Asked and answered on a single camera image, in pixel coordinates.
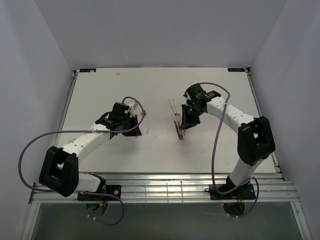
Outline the orange gel pen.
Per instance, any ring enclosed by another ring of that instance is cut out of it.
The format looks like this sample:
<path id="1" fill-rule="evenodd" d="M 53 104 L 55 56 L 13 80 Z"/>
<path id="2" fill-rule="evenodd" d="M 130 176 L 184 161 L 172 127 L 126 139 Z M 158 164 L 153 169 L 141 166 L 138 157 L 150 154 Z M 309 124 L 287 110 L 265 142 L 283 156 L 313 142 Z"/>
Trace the orange gel pen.
<path id="1" fill-rule="evenodd" d="M 180 134 L 180 139 L 183 140 L 184 139 L 184 133 L 183 133 L 183 131 L 181 129 L 181 123 L 180 123 L 179 120 L 177 121 L 177 126 L 178 126 L 178 131 L 179 131 L 179 134 Z"/>

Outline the clear pen cap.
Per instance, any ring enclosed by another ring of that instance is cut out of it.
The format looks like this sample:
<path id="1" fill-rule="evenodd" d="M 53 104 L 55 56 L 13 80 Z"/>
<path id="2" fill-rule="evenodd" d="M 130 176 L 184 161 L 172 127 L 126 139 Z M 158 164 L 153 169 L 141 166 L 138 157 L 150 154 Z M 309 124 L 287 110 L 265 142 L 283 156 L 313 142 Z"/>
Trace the clear pen cap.
<path id="1" fill-rule="evenodd" d="M 150 128 L 149 128 L 149 127 L 147 127 L 147 128 L 146 128 L 146 132 L 145 132 L 145 133 L 146 133 L 146 135 L 149 135 L 149 131 L 150 131 Z"/>

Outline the purple gel pen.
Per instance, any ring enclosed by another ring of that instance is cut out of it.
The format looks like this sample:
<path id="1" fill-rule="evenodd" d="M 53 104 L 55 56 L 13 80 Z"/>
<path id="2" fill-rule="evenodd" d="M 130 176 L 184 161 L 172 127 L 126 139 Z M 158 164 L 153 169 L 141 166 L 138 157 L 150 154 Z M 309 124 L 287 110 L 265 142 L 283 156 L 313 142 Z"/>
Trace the purple gel pen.
<path id="1" fill-rule="evenodd" d="M 174 126 L 176 129 L 177 135 L 178 135 L 178 139 L 181 140 L 182 138 L 181 138 L 180 130 L 179 130 L 178 124 L 175 120 L 174 120 Z"/>

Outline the blue capped white marker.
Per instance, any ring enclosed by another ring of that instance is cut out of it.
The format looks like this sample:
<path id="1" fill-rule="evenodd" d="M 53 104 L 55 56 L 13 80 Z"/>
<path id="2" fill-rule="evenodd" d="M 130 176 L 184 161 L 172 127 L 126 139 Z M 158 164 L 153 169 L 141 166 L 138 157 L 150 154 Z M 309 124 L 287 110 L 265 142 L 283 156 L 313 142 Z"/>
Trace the blue capped white marker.
<path id="1" fill-rule="evenodd" d="M 170 107 L 171 107 L 171 109 L 172 109 L 173 114 L 174 114 L 175 116 L 177 116 L 178 114 L 177 114 L 176 110 L 174 109 L 174 107 L 173 107 L 173 105 L 172 105 L 172 103 L 171 103 L 171 100 L 169 99 L 168 102 L 169 102 L 169 105 L 170 105 Z"/>

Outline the orange capped white marker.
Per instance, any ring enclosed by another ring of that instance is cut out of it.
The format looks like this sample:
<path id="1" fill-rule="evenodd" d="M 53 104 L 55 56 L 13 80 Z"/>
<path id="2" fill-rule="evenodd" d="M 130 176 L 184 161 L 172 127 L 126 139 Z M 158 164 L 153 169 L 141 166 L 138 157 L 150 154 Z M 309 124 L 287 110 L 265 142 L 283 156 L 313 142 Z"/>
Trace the orange capped white marker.
<path id="1" fill-rule="evenodd" d="M 177 108 L 175 99 L 173 99 L 173 107 L 174 107 L 174 110 L 175 110 L 175 112 L 176 112 L 176 115 L 177 115 L 177 116 L 180 116 L 180 112 L 179 112 L 179 110 L 178 110 L 178 108 Z"/>

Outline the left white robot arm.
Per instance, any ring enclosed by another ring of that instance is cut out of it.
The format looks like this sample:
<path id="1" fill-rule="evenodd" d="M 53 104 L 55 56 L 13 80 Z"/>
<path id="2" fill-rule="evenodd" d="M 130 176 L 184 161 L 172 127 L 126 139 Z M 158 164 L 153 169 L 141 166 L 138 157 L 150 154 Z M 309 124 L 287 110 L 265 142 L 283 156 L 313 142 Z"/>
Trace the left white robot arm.
<path id="1" fill-rule="evenodd" d="M 132 98 L 128 102 L 116 102 L 112 111 L 101 115 L 78 138 L 61 147 L 50 147 L 45 154 L 39 183 L 63 197 L 74 192 L 88 192 L 95 200 L 102 199 L 106 195 L 105 179 L 94 173 L 81 173 L 79 167 L 94 150 L 115 136 L 141 136 L 135 113 L 139 106 Z"/>

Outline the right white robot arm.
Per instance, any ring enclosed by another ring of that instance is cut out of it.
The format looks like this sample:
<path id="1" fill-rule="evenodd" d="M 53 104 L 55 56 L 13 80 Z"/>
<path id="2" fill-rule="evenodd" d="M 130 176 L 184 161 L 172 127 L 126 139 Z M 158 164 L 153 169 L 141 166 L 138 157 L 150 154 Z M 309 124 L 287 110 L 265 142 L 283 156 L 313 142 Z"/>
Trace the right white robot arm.
<path id="1" fill-rule="evenodd" d="M 220 187 L 214 186 L 219 195 L 228 195 L 237 199 L 244 193 L 244 186 L 249 183 L 257 167 L 275 150 L 276 145 L 269 120 L 265 116 L 255 117 L 229 104 L 231 95 L 223 98 L 217 91 L 207 92 L 202 83 L 188 87 L 183 95 L 186 103 L 181 106 L 181 132 L 200 124 L 200 116 L 209 114 L 219 119 L 214 138 L 213 150 L 217 150 L 219 134 L 226 124 L 237 134 L 237 153 L 239 159 L 233 171 Z"/>

